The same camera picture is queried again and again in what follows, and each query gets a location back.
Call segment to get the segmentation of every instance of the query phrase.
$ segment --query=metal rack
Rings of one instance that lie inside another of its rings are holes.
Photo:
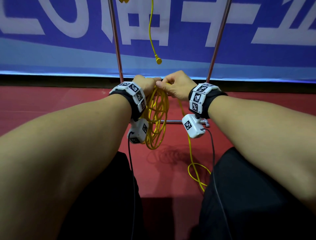
[[[118,73],[119,73],[120,81],[122,83],[124,81],[124,78],[123,78],[121,54],[120,54],[120,50],[119,50],[119,39],[118,39],[118,34],[117,34],[116,22],[115,22],[115,13],[114,13],[114,7],[113,7],[113,0],[108,0],[108,2],[109,2],[109,9],[110,9],[112,30],[113,30],[113,38],[114,38],[114,43],[115,43],[116,58],[117,58],[117,61],[118,61]],[[213,68],[214,68],[215,59],[216,59],[216,56],[217,56],[219,45],[221,43],[224,27],[225,27],[225,24],[226,24],[226,21],[227,21],[227,17],[228,17],[228,14],[229,14],[229,10],[230,10],[231,4],[232,4],[232,0],[227,0],[226,6],[225,6],[225,10],[224,10],[224,14],[223,14],[223,18],[222,18],[222,22],[221,22],[221,26],[220,26],[220,29],[218,31],[218,35],[217,35],[217,39],[216,39],[216,43],[215,43],[215,48],[214,48],[214,53],[213,53],[212,60],[211,60],[211,63],[210,63],[209,72],[208,72],[207,78],[206,78],[206,82],[207,83],[210,81],[210,78],[211,78],[211,74],[212,74],[212,71],[213,71]],[[167,123],[182,124],[182,121],[181,120],[167,120]]]

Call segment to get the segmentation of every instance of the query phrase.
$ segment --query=light blue wave stripe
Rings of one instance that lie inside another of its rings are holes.
[[[184,70],[194,79],[205,79],[209,63],[121,55],[125,77],[143,74],[166,76]],[[116,55],[67,47],[0,38],[0,73],[63,76],[118,77]],[[288,81],[316,79],[313,67],[276,67],[215,64],[212,79],[243,81]]]

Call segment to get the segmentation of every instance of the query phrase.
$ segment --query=red floor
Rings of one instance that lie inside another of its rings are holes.
[[[106,97],[109,89],[0,87],[0,135],[43,114],[76,104]],[[263,100],[294,110],[316,115],[316,95],[241,93],[230,96]],[[170,98],[169,120],[181,120],[182,114],[175,99]],[[216,159],[232,146],[212,123]],[[210,137],[192,140],[196,161],[210,170]],[[124,138],[120,151],[127,152]],[[153,239],[188,239],[198,223],[202,193],[187,172],[190,163],[188,140],[182,125],[168,125],[162,145],[149,150],[144,145],[132,145],[131,155],[135,177],[143,200],[145,224]],[[208,175],[201,171],[207,182]]]

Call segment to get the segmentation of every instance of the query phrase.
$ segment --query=hanging yellow cable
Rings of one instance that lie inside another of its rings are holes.
[[[150,19],[149,19],[149,39],[150,39],[151,47],[153,48],[153,51],[154,51],[154,54],[155,54],[156,62],[158,64],[161,64],[162,60],[156,54],[156,51],[155,51],[155,48],[154,48],[154,45],[153,45],[153,41],[151,40],[150,28],[151,28],[151,19],[153,17],[153,11],[154,11],[154,0],[151,0],[151,14],[150,14]]]
[[[154,150],[160,146],[165,136],[166,121],[167,121],[167,115],[168,115],[168,110],[169,110],[169,100],[168,100],[168,95],[165,91],[157,87],[154,87],[153,93],[151,94],[151,96],[147,97],[146,101],[147,101],[147,106],[144,113],[142,114],[142,118],[145,118],[148,121],[149,127],[147,130],[147,135],[146,135],[146,139],[144,143],[147,145],[149,149]],[[182,111],[182,115],[185,116],[186,114],[183,110],[182,104],[179,100],[178,102]],[[195,181],[199,183],[200,188],[204,192],[205,190],[203,186],[207,186],[207,185],[201,182],[195,165],[199,165],[205,168],[209,172],[209,174],[211,174],[211,172],[207,167],[203,166],[202,164],[193,162],[191,139],[189,135],[188,135],[188,140],[189,140],[190,159],[191,159],[191,164],[188,166],[188,173],[191,178],[193,178]],[[193,169],[197,178],[194,178],[192,174],[190,173],[190,166],[193,166]]]

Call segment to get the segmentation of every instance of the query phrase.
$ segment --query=person's right hand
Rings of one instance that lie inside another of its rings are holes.
[[[162,82],[157,81],[156,86],[165,90],[174,98],[178,98],[182,101],[188,101],[190,91],[197,86],[197,84],[193,82],[193,80],[183,71],[177,71],[166,76]]]

